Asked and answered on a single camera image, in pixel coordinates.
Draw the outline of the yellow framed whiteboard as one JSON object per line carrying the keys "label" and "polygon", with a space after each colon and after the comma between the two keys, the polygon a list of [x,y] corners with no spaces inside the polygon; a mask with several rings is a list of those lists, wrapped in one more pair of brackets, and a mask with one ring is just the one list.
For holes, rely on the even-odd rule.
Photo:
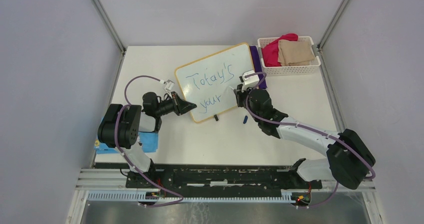
{"label": "yellow framed whiteboard", "polygon": [[226,48],[175,69],[174,74],[186,101],[197,105],[190,111],[194,122],[237,107],[235,94],[239,77],[254,69],[247,43]]}

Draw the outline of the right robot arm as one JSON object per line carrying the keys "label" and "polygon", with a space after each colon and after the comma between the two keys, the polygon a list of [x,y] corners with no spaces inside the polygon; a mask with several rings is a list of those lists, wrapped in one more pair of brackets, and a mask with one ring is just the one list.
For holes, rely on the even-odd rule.
{"label": "right robot arm", "polygon": [[239,85],[234,94],[237,106],[249,112],[263,133],[296,142],[324,156],[298,160],[288,178],[293,187],[302,188],[315,180],[334,180],[355,190],[362,181],[375,178],[375,157],[357,132],[326,131],[303,124],[275,109],[269,93],[263,89],[242,90]]}

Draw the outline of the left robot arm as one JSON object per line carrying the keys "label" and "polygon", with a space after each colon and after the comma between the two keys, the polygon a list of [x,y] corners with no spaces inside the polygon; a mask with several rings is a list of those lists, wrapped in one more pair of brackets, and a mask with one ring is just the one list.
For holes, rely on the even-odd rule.
{"label": "left robot arm", "polygon": [[164,98],[147,92],[142,101],[142,105],[111,104],[98,127],[97,139],[120,153],[132,172],[140,172],[139,183],[151,188],[157,182],[157,174],[151,171],[154,163],[142,150],[140,133],[157,134],[162,116],[170,113],[180,116],[196,109],[197,105],[183,100],[174,91]]}

